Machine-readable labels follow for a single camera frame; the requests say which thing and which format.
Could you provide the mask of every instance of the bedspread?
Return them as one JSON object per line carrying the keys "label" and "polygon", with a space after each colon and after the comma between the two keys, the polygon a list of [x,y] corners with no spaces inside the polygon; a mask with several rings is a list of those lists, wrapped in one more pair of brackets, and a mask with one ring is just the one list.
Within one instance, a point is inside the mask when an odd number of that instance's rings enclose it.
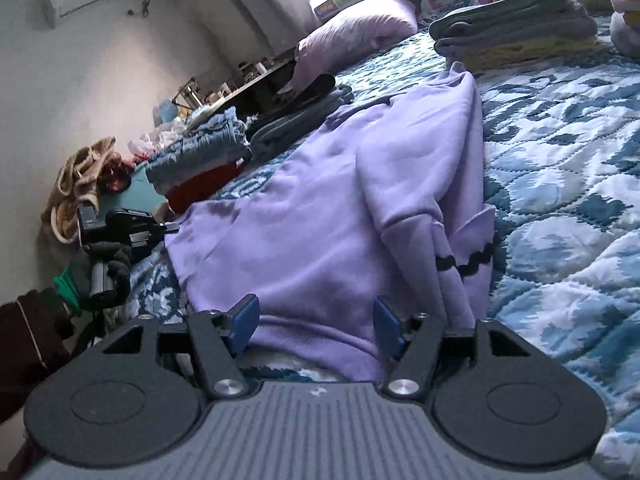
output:
{"label": "bedspread", "polygon": [[[491,315],[602,396],[610,425],[593,463],[622,479],[640,478],[640,66],[612,50],[608,22],[597,52],[479,74],[478,86],[485,200],[498,209]],[[338,79],[356,102],[400,91],[443,69],[432,46],[418,33]],[[257,192],[292,150],[214,198]],[[159,246],[116,317],[185,309]]]}

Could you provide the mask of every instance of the gloved hand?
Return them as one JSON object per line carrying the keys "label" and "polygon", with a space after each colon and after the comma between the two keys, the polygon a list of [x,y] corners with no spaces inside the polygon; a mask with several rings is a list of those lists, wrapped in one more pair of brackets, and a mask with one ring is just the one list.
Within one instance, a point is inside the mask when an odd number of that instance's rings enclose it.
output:
{"label": "gloved hand", "polygon": [[[107,265],[113,280],[114,294],[110,304],[95,304],[91,294],[91,271],[97,262]],[[62,275],[53,279],[53,286],[62,300],[80,316],[81,310],[95,312],[123,304],[130,293],[131,248],[114,242],[98,242],[84,246],[73,257]]]}

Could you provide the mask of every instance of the lavender pillow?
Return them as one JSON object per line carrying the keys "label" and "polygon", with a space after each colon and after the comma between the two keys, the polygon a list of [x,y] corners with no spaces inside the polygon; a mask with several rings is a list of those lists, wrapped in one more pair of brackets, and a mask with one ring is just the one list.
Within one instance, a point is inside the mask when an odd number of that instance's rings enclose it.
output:
{"label": "lavender pillow", "polygon": [[415,6],[411,2],[363,0],[300,41],[290,84],[299,93],[321,73],[335,74],[416,32]]}

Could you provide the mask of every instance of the beige knitted scarf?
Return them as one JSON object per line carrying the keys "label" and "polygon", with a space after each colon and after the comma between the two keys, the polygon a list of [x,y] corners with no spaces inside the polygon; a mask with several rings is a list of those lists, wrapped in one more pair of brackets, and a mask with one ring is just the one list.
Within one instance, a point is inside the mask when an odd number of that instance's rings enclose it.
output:
{"label": "beige knitted scarf", "polygon": [[105,137],[69,157],[58,173],[47,208],[40,219],[61,244],[78,240],[78,206],[91,205],[98,212],[97,181],[116,139]]}

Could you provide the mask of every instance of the purple sweatshirt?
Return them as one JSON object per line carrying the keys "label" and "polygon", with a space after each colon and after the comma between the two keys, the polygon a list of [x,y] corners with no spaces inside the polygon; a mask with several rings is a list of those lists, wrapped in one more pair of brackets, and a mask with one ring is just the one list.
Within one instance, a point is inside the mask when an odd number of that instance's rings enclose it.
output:
{"label": "purple sweatshirt", "polygon": [[253,345],[353,381],[383,377],[379,294],[453,327],[485,316],[490,263],[456,268],[494,236],[481,100],[463,70],[454,63],[404,94],[343,106],[260,193],[193,204],[166,238],[192,309],[226,311],[257,294]]}

